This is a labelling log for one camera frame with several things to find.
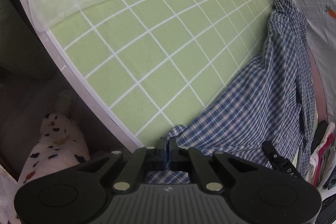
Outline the red checked folded garment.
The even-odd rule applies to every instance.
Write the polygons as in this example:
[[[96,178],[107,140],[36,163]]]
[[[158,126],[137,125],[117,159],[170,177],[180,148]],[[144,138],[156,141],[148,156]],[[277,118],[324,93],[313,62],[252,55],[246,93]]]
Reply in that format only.
[[[314,174],[314,179],[313,179],[313,185],[317,186],[321,177],[321,172],[323,169],[323,165],[324,162],[326,161],[324,159],[324,154],[325,152],[327,152],[329,150],[329,148],[331,147],[331,145],[334,142],[334,134],[331,133],[327,139],[325,144],[318,150],[318,164],[317,164],[317,168],[315,170],[315,174]]]

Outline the green grid cutting mat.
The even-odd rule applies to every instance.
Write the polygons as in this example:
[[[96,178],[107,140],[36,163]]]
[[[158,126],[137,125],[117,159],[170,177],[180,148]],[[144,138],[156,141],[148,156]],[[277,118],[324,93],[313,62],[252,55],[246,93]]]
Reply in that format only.
[[[260,50],[273,0],[21,0],[82,100],[130,151],[187,125]]]

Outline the white shoe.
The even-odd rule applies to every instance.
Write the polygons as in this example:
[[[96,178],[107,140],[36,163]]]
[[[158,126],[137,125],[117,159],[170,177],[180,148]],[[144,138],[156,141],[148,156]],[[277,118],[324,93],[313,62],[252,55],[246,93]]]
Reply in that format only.
[[[76,106],[77,95],[72,90],[61,91],[54,104],[54,112],[70,116]]]

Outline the white spotted fuzzy trouser leg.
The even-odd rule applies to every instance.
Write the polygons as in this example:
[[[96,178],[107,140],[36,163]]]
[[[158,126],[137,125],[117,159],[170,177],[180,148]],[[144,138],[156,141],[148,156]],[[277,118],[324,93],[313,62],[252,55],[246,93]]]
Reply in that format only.
[[[22,169],[19,187],[91,159],[78,125],[63,113],[47,114],[42,120],[40,134]]]

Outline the white folded garment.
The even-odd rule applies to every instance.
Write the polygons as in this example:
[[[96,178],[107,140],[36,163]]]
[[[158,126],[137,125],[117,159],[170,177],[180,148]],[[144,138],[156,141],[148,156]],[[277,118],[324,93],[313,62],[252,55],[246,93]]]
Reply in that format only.
[[[322,188],[335,168],[335,124],[321,121],[311,145],[309,171],[306,180]]]

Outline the blue plaid shirt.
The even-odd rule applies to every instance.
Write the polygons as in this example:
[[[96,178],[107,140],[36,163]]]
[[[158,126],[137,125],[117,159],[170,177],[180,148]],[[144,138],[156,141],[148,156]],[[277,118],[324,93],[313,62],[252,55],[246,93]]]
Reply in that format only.
[[[306,24],[293,0],[274,0],[262,50],[211,106],[167,138],[205,155],[223,151],[263,166],[269,161],[261,145],[268,140],[305,176],[315,113]]]

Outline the black folded garment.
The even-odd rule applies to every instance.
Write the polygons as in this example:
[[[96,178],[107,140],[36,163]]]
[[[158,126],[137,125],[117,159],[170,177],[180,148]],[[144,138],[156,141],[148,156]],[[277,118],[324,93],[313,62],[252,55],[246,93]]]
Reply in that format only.
[[[321,143],[321,141],[323,139],[323,136],[325,135],[325,131],[326,131],[328,125],[329,125],[329,123],[327,121],[319,122],[319,124],[316,128],[315,134],[314,134],[312,144],[311,144],[311,153],[313,153],[315,151],[315,149]]]

